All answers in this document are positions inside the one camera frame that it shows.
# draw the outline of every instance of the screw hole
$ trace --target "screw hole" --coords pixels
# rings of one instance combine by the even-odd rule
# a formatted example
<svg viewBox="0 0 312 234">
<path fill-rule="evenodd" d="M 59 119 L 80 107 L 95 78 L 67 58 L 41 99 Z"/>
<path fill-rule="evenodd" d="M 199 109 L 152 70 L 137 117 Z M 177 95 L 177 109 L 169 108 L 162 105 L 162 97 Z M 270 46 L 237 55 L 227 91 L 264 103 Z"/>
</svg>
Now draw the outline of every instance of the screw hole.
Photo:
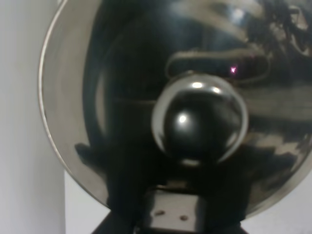
<svg viewBox="0 0 312 234">
<path fill-rule="evenodd" d="M 155 212 L 155 216 L 160 216 L 160 215 L 164 215 L 164 214 L 165 214 L 165 212 L 163 210 Z"/>
<path fill-rule="evenodd" d="M 181 216 L 180 216 L 180 219 L 181 219 L 182 221 L 186 221 L 186 220 L 188 220 L 189 218 L 188 218 L 186 215 L 181 215 Z"/>
</svg>

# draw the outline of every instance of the pink light spot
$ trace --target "pink light spot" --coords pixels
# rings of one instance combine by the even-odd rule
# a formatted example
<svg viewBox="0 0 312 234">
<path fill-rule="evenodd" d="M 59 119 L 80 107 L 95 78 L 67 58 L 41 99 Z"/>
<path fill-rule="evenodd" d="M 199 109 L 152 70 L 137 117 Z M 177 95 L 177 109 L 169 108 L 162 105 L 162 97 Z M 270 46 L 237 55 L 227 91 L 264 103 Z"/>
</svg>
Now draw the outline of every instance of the pink light spot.
<svg viewBox="0 0 312 234">
<path fill-rule="evenodd" d="M 236 72 L 236 67 L 231 67 L 231 73 L 235 73 Z"/>
</svg>

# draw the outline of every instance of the polished metal surface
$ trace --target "polished metal surface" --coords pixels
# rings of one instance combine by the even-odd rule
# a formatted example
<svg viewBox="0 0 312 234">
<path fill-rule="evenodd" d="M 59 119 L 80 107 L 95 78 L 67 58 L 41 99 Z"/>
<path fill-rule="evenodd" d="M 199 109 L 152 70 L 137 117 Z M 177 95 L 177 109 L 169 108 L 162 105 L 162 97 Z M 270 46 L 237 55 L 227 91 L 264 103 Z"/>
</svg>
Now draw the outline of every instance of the polished metal surface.
<svg viewBox="0 0 312 234">
<path fill-rule="evenodd" d="M 270 207 L 312 167 L 311 20 L 305 0 L 65 0 L 39 70 L 58 157 L 126 217 L 172 181 L 209 201 L 211 227 Z M 188 71 L 226 80 L 248 109 L 242 143 L 216 165 L 185 168 L 153 138 L 157 100 Z"/>
<path fill-rule="evenodd" d="M 156 143 L 167 155 L 191 166 L 226 160 L 248 129 L 243 98 L 224 79 L 184 74 L 164 88 L 152 114 Z"/>
</svg>

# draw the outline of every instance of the white wall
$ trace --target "white wall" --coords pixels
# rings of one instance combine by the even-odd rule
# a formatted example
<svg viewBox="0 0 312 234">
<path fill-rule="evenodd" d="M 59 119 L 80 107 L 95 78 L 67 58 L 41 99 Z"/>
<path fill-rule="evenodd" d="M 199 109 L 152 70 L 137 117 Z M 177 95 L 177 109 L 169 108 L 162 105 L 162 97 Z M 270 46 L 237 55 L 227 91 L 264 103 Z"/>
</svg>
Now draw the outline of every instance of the white wall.
<svg viewBox="0 0 312 234">
<path fill-rule="evenodd" d="M 64 173 L 37 99 L 56 0 L 0 0 L 0 233 L 64 234 Z"/>
<path fill-rule="evenodd" d="M 90 234 L 110 210 L 88 195 L 65 173 L 66 234 Z"/>
</svg>

